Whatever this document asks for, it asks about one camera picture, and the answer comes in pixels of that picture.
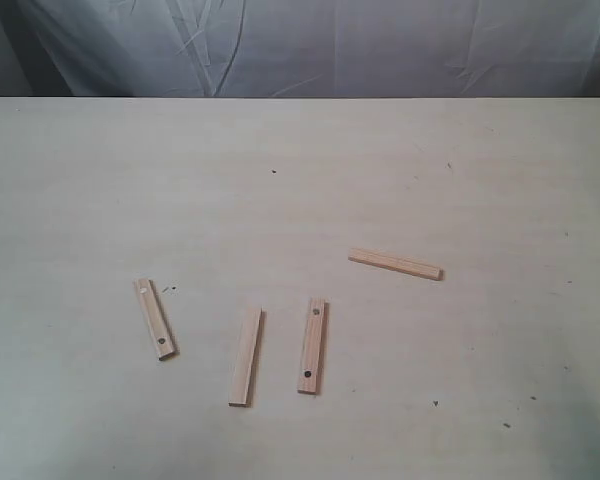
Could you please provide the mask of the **plain wooden stick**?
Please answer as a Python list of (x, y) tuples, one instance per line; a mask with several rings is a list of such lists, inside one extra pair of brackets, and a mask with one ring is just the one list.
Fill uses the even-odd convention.
[(228, 399), (228, 404), (232, 407), (249, 405), (261, 320), (262, 308), (256, 307), (249, 310), (242, 323)]
[(444, 270), (440, 267), (366, 249), (352, 248), (348, 253), (348, 259), (356, 263), (433, 281), (441, 281), (444, 277)]

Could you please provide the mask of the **wooden stick with holes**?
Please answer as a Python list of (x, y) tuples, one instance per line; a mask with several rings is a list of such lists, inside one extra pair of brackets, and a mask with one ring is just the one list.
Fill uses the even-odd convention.
[(133, 286), (148, 325), (157, 359), (165, 361), (175, 356), (177, 347), (153, 281), (140, 278), (133, 281)]
[(316, 395), (319, 390), (325, 306), (326, 301), (321, 298), (309, 301), (297, 384), (300, 394)]

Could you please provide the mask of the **white backdrop cloth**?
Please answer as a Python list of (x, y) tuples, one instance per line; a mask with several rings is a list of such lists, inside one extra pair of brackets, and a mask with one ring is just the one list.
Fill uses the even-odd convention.
[(0, 1), (0, 96), (600, 97), (600, 1)]

